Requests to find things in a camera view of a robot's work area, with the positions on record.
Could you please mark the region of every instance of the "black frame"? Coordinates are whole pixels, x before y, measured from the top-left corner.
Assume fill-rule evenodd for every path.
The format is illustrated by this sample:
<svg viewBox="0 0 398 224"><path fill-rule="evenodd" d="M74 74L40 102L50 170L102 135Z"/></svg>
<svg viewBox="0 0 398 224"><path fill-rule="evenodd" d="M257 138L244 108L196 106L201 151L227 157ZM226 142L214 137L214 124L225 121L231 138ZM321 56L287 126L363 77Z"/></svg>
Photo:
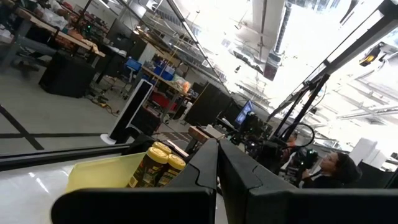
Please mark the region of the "black frame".
<svg viewBox="0 0 398 224"><path fill-rule="evenodd" d="M348 39L350 35L355 32L363 23L358 26L357 29L352 31L352 33L347 36L347 38L334 51L332 51L332 53L327 56L327 58L316 69L314 69L311 75L314 74L318 70L318 68L322 66L324 66L324 68L313 78L308 79L307 77L307 79L304 80L304 82L302 83L303 87L299 91L290 94L284 100L284 102L282 102L278 106L278 108L276 108L269 115L267 122L270 121L271 118L273 118L277 113L281 112L283 109L288 107L288 105L294 102L277 128L277 130L280 131L284 123L287 121L287 118L293 112L293 109L296 107L303 95L307 91L313 90L311 97L308 99L308 101L292 123L291 129L288 130L286 135L284 136L285 140L287 140L289 136L293 133L294 129L298 125L298 122L304 117L305 113L309 109L310 105L313 103L322 86L329 79L329 76L398 26L398 5L392 3L391 0L384 0L373 13L375 13L377 10L384 15L382 19L380 19L370 29L368 29L358 40L356 40L343 53L341 53L336 59L334 59L334 61L329 62L327 58L329 58L342 45L342 43L346 39ZM278 131L275 131L273 136L276 137Z"/></svg>

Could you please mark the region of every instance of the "storage bin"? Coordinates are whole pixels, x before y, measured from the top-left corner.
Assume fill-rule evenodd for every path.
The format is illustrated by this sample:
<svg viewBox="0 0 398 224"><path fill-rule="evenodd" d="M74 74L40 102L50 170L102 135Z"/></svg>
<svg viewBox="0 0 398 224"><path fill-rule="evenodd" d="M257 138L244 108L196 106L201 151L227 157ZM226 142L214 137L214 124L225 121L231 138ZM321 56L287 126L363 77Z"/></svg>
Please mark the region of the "storage bin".
<svg viewBox="0 0 398 224"><path fill-rule="evenodd" d="M145 152L77 163L70 172L66 192L84 188L125 187Z"/></svg>

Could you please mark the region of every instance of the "floor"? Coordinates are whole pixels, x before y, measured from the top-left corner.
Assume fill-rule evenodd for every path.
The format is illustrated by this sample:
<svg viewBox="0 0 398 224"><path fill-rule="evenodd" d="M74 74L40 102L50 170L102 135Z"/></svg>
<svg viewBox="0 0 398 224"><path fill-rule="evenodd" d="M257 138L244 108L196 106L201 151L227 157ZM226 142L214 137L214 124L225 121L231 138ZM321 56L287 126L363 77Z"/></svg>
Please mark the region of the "floor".
<svg viewBox="0 0 398 224"><path fill-rule="evenodd" d="M77 162L91 161L117 155L108 155L78 161L59 162L42 166L1 172L0 200L2 223L46 224L50 221L51 206L65 192L69 173ZM224 200L217 194L216 222L228 223Z"/></svg>
<svg viewBox="0 0 398 224"><path fill-rule="evenodd" d="M13 67L0 72L0 155L104 145L99 135L110 130L116 117L86 98L51 95L43 91L38 85L43 72L44 68L38 72L22 72ZM113 80L104 78L93 87L99 91L109 89L110 83L113 84ZM126 101L120 95L123 83L116 82L114 86L105 97L109 99L112 111L116 112L123 109ZM10 122L4 113L17 124ZM177 133L181 140L189 141L189 136L178 135L187 133L188 127L181 121L171 121L162 124L154 137L174 140L172 135L163 133ZM20 133L21 128L30 134L30 139Z"/></svg>

